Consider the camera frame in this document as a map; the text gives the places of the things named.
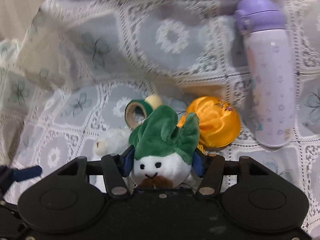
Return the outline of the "orange satin pouch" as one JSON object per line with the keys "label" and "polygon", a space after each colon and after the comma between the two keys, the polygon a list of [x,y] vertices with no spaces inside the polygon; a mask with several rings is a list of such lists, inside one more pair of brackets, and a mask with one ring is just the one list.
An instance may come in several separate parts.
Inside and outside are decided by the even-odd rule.
{"label": "orange satin pouch", "polygon": [[185,123],[187,114],[195,113],[200,122],[198,148],[201,151],[222,148],[229,145],[239,135],[240,117],[227,101],[215,96],[202,96],[192,101],[186,108],[178,127]]}

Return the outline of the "white lace floral sofa cover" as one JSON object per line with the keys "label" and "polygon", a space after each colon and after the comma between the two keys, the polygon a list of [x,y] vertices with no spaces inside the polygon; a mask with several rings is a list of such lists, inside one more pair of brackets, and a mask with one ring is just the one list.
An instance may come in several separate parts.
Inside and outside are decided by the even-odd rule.
{"label": "white lace floral sofa cover", "polygon": [[253,81],[236,28],[240,0],[1,0],[1,164],[48,175],[94,160],[101,132],[125,128],[133,99],[158,94],[182,113],[204,95],[238,110],[238,137],[218,150],[249,155],[300,187],[303,229],[319,236],[319,0],[274,0],[290,35],[296,85],[292,140],[254,136]]}

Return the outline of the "small white lamb plush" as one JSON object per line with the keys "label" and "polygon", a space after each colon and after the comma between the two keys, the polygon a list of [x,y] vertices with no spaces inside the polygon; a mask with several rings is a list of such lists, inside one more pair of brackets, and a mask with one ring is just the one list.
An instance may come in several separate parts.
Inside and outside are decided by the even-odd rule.
{"label": "small white lamb plush", "polygon": [[111,128],[101,133],[93,145],[93,153],[98,156],[122,154],[129,145],[131,129]]}

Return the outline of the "purple thermos bottle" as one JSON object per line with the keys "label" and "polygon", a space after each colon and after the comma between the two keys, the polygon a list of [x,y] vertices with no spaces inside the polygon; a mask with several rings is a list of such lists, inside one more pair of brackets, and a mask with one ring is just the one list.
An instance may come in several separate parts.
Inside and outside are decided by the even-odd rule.
{"label": "purple thermos bottle", "polygon": [[266,147],[284,146],[293,135],[296,109],[285,16],[272,0],[242,0],[235,17],[252,78],[255,138]]}

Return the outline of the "teal cream mushroom toy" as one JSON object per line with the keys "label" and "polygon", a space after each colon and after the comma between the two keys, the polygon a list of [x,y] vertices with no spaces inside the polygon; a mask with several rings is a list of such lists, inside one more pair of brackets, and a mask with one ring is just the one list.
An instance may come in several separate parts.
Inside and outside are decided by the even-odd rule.
{"label": "teal cream mushroom toy", "polygon": [[144,101],[150,105],[154,111],[157,107],[163,104],[163,101],[159,95],[152,94],[144,99]]}

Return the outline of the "green white radish plush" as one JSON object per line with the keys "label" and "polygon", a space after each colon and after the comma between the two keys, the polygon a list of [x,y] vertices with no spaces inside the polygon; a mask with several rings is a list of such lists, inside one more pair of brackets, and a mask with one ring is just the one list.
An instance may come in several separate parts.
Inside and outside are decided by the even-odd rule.
{"label": "green white radish plush", "polygon": [[131,178],[139,189],[173,189],[191,173],[200,130],[191,112],[178,127],[177,113],[167,105],[157,107],[129,137],[134,146]]}

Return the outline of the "green washi tape roll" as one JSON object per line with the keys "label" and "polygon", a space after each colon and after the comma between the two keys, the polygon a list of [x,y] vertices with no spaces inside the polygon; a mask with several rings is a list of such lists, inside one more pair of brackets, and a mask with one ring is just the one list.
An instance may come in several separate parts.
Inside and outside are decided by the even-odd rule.
{"label": "green washi tape roll", "polygon": [[153,109],[149,103],[144,100],[131,100],[125,108],[125,121],[127,126],[134,130],[151,113]]}

